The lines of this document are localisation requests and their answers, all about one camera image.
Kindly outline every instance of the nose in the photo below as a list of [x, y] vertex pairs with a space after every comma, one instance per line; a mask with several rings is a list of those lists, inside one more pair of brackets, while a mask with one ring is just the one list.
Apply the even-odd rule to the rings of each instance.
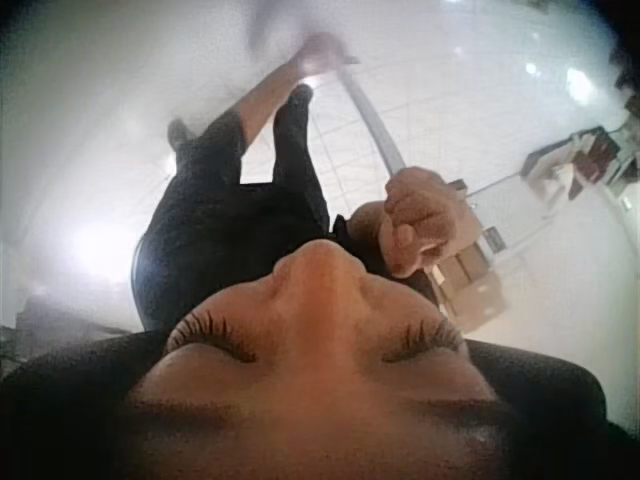
[[274, 302], [288, 343], [304, 352], [307, 361], [316, 352], [326, 362], [328, 350], [340, 349], [368, 308], [364, 265], [327, 240], [307, 243], [283, 258], [273, 278]]

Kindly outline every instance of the woman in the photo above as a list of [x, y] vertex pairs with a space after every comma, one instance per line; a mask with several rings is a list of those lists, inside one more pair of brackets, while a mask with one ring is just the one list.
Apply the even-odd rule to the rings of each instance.
[[[5, 383], [17, 474], [496, 478], [535, 471], [519, 447], [535, 445], [566, 478], [593, 468], [574, 470], [576, 452], [606, 454], [584, 438], [607, 428], [592, 376], [482, 344], [470, 357], [429, 300], [421, 271], [474, 235], [437, 174], [400, 172], [385, 202], [329, 232], [306, 146], [312, 91], [296, 85], [344, 58], [312, 37], [202, 136], [173, 124], [178, 173], [134, 272], [149, 332]], [[240, 187], [242, 154], [282, 102], [273, 183]]]

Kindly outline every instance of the hand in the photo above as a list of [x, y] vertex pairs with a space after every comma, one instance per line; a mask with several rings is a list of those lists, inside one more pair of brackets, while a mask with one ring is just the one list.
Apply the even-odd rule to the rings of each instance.
[[345, 54], [342, 42], [330, 33], [310, 36], [291, 61], [298, 69], [300, 78], [320, 75], [341, 65], [356, 63], [353, 57]]
[[405, 168], [389, 180], [386, 190], [378, 242], [395, 277], [430, 268], [480, 235], [467, 203], [435, 172]]

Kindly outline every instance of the bright light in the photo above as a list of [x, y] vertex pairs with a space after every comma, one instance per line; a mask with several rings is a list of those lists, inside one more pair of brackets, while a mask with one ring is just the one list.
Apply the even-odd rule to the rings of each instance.
[[77, 232], [74, 253], [91, 275], [111, 282], [130, 275], [137, 238], [118, 225], [92, 224]]
[[171, 152], [167, 158], [164, 160], [164, 171], [169, 178], [173, 178], [176, 176], [178, 171], [178, 166], [176, 164], [176, 152]]
[[580, 105], [586, 105], [593, 95], [593, 84], [584, 72], [570, 68], [567, 70], [567, 91]]

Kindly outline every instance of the fist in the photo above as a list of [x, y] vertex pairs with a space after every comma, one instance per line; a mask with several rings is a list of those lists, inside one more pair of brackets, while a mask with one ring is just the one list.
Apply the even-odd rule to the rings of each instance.
[[386, 190], [378, 242], [395, 277], [431, 268], [480, 235], [467, 203], [435, 172], [405, 168], [389, 180]]
[[346, 63], [354, 63], [353, 57], [345, 54], [344, 45], [330, 33], [310, 36], [292, 61], [300, 78], [320, 75], [335, 70]]

